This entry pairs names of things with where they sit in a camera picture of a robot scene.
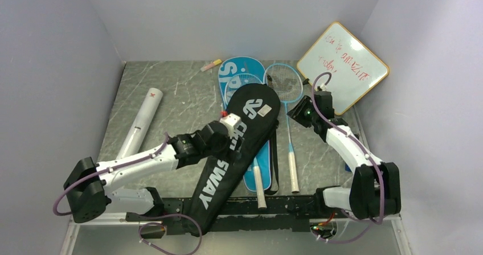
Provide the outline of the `blue white badminton racket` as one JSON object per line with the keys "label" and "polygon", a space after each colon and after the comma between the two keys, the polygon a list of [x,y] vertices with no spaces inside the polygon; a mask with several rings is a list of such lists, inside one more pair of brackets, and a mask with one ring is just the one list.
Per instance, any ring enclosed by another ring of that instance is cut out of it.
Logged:
{"label": "blue white badminton racket", "polygon": [[268,84],[278,95],[285,109],[286,125],[288,128],[288,162],[291,193],[300,192],[296,156],[294,153],[292,137],[290,132],[290,123],[288,117],[288,104],[298,101],[303,93],[303,84],[297,71],[283,63],[274,63],[270,65],[264,74],[265,83]]}

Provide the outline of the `black racket cover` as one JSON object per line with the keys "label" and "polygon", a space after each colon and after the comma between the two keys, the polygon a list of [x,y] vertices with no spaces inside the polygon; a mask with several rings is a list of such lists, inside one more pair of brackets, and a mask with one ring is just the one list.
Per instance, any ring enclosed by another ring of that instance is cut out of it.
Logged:
{"label": "black racket cover", "polygon": [[184,211],[190,217],[183,228],[191,235],[205,235],[221,208],[236,189],[260,149],[272,138],[278,126],[281,102],[276,92],[264,84],[247,84],[231,97],[226,111],[241,118],[230,140],[234,160],[208,157]]}

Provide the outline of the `white shuttlecock tube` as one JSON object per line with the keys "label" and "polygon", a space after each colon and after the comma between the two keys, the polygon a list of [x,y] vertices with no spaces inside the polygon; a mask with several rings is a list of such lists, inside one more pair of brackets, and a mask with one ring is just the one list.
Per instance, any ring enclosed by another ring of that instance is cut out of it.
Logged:
{"label": "white shuttlecock tube", "polygon": [[162,96],[162,91],[157,88],[150,88],[148,90],[116,159],[129,157],[139,152],[149,126],[162,100]]}

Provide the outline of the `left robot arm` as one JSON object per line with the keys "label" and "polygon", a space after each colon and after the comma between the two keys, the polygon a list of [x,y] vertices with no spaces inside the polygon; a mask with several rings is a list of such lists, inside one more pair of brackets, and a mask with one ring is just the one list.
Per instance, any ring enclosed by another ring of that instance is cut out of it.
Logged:
{"label": "left robot arm", "polygon": [[207,157],[232,163],[241,118],[233,113],[212,121],[191,134],[165,137],[162,144],[113,161],[95,163],[91,157],[77,162],[63,188],[76,223],[92,221],[105,212],[132,212],[149,221],[163,213],[162,199],[154,188],[125,190],[123,186],[145,176],[197,164]]}

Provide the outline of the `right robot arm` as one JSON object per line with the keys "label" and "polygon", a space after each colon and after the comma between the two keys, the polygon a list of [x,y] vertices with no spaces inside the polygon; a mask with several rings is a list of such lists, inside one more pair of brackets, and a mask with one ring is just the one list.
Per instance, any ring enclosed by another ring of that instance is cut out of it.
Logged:
{"label": "right robot arm", "polygon": [[401,210],[399,168],[371,153],[351,131],[346,121],[334,116],[330,92],[304,96],[288,116],[314,132],[332,147],[349,167],[353,179],[349,188],[330,186],[316,189],[314,213],[328,217],[336,208],[357,219],[375,219]]}

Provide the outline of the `white dry erase board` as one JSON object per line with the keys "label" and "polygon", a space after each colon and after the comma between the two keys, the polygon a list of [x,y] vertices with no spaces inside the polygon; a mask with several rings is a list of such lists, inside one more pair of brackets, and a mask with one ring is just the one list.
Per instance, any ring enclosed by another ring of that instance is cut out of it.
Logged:
{"label": "white dry erase board", "polygon": [[342,115],[389,75],[390,68],[339,22],[333,22],[297,63],[313,84],[331,73],[325,85],[332,93],[335,114]]}

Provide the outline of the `blue racket cover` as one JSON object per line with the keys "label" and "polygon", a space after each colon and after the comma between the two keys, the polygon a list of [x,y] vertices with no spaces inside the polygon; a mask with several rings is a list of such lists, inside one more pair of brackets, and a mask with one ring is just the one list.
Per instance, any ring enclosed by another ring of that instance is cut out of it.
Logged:
{"label": "blue racket cover", "polygon": [[[248,56],[232,57],[224,61],[218,69],[218,83],[222,97],[222,108],[225,109],[228,101],[226,100],[226,86],[235,84],[239,77],[254,75],[262,79],[265,68],[258,60]],[[269,142],[260,149],[256,156],[259,164],[264,191],[268,192],[272,185],[271,171],[271,146]]]}

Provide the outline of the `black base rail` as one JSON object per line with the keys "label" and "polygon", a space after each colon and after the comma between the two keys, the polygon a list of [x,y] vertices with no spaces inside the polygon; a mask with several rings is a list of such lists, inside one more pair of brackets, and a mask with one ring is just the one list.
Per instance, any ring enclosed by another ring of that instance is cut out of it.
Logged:
{"label": "black base rail", "polygon": [[[334,221],[345,216],[339,209],[324,208],[316,202],[314,195],[269,196],[266,198],[267,209],[258,209],[254,196],[229,198],[221,207],[218,216],[207,229],[208,232],[237,231],[274,231],[309,232],[310,227],[323,223],[330,217]],[[167,226],[167,234],[182,235],[189,233],[199,236],[196,226],[184,217],[168,217],[169,214],[188,215],[190,198],[164,198],[163,211],[145,216],[126,213],[129,223],[161,221]]]}

